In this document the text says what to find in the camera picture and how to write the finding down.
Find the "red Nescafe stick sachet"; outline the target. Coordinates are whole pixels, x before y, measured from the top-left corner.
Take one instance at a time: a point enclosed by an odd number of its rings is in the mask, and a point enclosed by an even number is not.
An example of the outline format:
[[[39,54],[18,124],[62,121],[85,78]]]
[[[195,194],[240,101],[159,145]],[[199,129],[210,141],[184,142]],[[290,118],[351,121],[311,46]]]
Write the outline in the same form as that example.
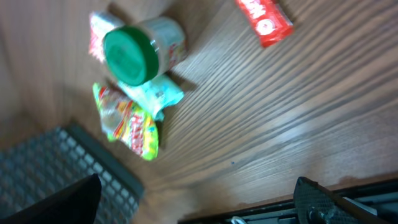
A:
[[[270,47],[294,32],[293,23],[273,0],[236,0],[262,47]]]

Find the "mint toilet wipes pack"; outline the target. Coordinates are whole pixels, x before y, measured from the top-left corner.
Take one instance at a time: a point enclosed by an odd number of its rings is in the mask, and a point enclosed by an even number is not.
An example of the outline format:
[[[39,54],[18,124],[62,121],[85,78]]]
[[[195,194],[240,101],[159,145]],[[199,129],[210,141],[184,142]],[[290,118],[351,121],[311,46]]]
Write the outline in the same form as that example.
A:
[[[139,86],[118,81],[118,87],[155,121],[163,121],[165,115],[162,110],[178,104],[184,97],[182,89],[166,74],[156,76]]]

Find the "green lid jar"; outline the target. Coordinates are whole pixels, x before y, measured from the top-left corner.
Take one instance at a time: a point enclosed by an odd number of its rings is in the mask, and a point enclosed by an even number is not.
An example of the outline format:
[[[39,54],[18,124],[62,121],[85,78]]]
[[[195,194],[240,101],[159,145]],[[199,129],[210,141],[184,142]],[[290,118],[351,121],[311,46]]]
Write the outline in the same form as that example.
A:
[[[103,51],[111,73],[131,86],[171,70],[187,56],[186,35],[169,17],[156,17],[108,32]]]

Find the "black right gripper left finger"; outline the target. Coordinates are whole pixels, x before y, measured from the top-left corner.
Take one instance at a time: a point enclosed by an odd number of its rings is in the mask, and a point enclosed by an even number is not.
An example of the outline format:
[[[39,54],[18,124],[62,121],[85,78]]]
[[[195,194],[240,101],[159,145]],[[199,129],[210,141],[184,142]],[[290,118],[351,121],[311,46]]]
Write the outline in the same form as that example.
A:
[[[93,224],[102,185],[92,174],[69,187],[1,219],[2,224]]]

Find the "red white small packet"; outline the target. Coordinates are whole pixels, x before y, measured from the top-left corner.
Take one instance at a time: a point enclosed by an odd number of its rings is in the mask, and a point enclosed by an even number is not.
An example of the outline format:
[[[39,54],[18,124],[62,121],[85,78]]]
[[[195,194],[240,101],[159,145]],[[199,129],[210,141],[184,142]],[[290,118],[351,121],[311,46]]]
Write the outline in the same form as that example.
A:
[[[106,11],[95,11],[90,14],[90,44],[88,53],[104,63],[103,39],[105,35],[124,25],[118,17]]]

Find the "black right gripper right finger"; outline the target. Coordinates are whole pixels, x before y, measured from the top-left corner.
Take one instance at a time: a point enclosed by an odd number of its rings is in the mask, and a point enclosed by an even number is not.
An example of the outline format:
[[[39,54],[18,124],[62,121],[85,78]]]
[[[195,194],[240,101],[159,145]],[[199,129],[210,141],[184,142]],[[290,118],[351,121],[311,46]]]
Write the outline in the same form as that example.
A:
[[[301,224],[388,223],[306,177],[297,179],[294,205]]]

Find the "colourful candy bag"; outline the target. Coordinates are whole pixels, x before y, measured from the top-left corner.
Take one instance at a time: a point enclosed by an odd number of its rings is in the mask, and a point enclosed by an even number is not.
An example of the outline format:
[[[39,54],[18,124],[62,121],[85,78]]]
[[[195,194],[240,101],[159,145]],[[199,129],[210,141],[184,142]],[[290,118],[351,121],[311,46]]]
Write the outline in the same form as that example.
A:
[[[151,115],[124,93],[93,84],[101,129],[108,141],[120,141],[146,161],[157,158],[159,134]]]

